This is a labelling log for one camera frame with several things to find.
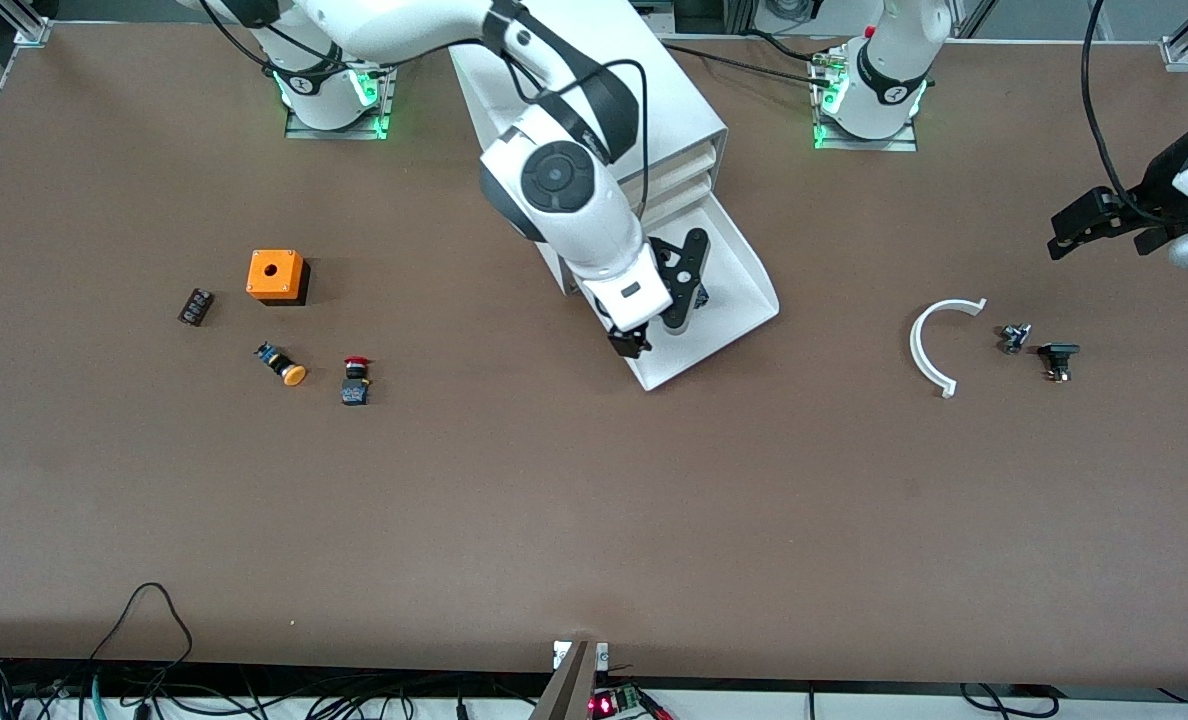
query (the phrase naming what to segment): brown work surface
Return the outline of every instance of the brown work surface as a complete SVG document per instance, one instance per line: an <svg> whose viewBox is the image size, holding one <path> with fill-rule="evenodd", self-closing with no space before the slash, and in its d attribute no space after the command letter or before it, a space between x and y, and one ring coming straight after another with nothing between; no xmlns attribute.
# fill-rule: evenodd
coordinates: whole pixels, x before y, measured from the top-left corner
<svg viewBox="0 0 1188 720"><path fill-rule="evenodd" d="M704 49L790 69L754 42ZM480 197L446 53L386 143L282 138L201 26L59 26L0 101L0 655L83 656L141 580L198 661L1188 687L1188 272L1048 215L1105 182L1078 48L946 48L917 154L813 151L803 86L683 58L781 316L645 393ZM1188 126L1094 58L1124 178ZM309 307L244 293L293 247ZM206 327L175 315L192 288ZM910 323L944 297L929 352ZM996 326L1083 346L1074 381ZM261 341L311 370L286 389ZM375 397L339 404L342 359ZM110 656L179 638L143 602Z"/></svg>

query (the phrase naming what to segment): white arc-shaped plastic piece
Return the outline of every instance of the white arc-shaped plastic piece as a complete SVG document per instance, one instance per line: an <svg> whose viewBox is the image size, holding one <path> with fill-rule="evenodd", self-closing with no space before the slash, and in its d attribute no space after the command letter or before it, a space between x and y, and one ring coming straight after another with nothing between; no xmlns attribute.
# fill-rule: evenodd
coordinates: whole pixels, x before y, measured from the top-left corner
<svg viewBox="0 0 1188 720"><path fill-rule="evenodd" d="M927 350L923 350L923 323L927 322L929 315L937 310L959 310L959 312L975 316L981 314L984 309L986 309L986 299L984 297L981 302L972 302L969 299L942 299L941 302L933 302L927 310L923 310L918 320L914 321L914 328L910 328L910 355L914 355L914 364L918 365L918 370L922 370L929 381L941 386L941 397L954 397L954 391L959 383L954 378L942 373L941 370L936 370L936 365L933 365L933 361L928 360Z"/></svg>

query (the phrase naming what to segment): orange box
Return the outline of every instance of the orange box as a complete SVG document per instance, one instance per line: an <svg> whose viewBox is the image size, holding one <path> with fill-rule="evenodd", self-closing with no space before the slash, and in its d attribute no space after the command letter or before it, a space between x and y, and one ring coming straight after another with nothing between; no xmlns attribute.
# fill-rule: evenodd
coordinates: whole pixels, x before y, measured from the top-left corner
<svg viewBox="0 0 1188 720"><path fill-rule="evenodd" d="M247 269L247 295L265 305L305 305L310 264L296 250L257 250Z"/></svg>

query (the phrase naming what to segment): white drawer unit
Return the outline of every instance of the white drawer unit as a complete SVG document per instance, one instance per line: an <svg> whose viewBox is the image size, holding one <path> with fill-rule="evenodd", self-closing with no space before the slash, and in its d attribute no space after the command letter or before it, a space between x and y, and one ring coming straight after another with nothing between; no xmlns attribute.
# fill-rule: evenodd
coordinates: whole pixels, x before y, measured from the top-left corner
<svg viewBox="0 0 1188 720"><path fill-rule="evenodd" d="M647 206L643 228L680 247L687 232L702 228L709 234L709 259L702 283L709 302L691 314L687 329L677 336L663 331L653 318L647 328L651 350L626 359L644 389L661 386L690 366L713 355L742 334L776 316L781 310L767 271L741 232L714 197L718 170L722 165L727 126L709 102L682 72L672 56L625 0L530 0L531 14L558 36L599 63L634 59L647 74ZM518 99L510 70L499 56L476 45L451 48L451 61L465 91L479 145L488 147L526 109ZM639 72L614 67L612 72L642 99ZM524 83L525 90L531 90ZM643 147L636 145L612 164L631 206L643 192ZM563 279L558 259L545 245L538 246L554 279ZM593 296L584 293L594 307ZM604 327L611 323L602 315Z"/></svg>

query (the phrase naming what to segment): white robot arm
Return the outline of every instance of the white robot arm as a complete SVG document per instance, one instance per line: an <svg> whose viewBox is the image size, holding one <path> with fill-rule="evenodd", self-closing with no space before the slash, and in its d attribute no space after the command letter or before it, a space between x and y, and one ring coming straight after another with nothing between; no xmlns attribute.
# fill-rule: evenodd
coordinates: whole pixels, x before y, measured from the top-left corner
<svg viewBox="0 0 1188 720"><path fill-rule="evenodd" d="M353 58L343 55L339 45L310 23L296 5L252 4L246 0L177 0L187 8L197 10L217 19L241 23L259 42L277 68L274 82L296 116L307 126L320 131L350 127L375 103L358 91L355 70L346 67ZM298 48L287 38L314 50Z"/></svg>
<svg viewBox="0 0 1188 720"><path fill-rule="evenodd" d="M1051 259L1102 236L1139 233L1135 238L1139 255L1167 246L1173 264L1188 269L1188 132L1159 152L1127 192L1135 208L1108 187L1094 187L1054 215L1055 238L1047 244ZM1154 216L1144 217L1137 208Z"/></svg>
<svg viewBox="0 0 1188 720"><path fill-rule="evenodd" d="M640 328L672 304L639 219L608 170L639 140L638 99L611 69L563 42L517 0L178 1L204 4L202 10L223 5L278 68L302 72L321 58L268 27L320 53L335 51L380 67L461 42L501 55L543 91L484 151L486 198L529 240L549 242L621 331ZM301 114L299 105L295 109Z"/></svg>
<svg viewBox="0 0 1188 720"><path fill-rule="evenodd" d="M873 32L832 51L843 56L843 68L822 110L865 140L896 135L917 109L950 29L946 0L883 0Z"/></svg>

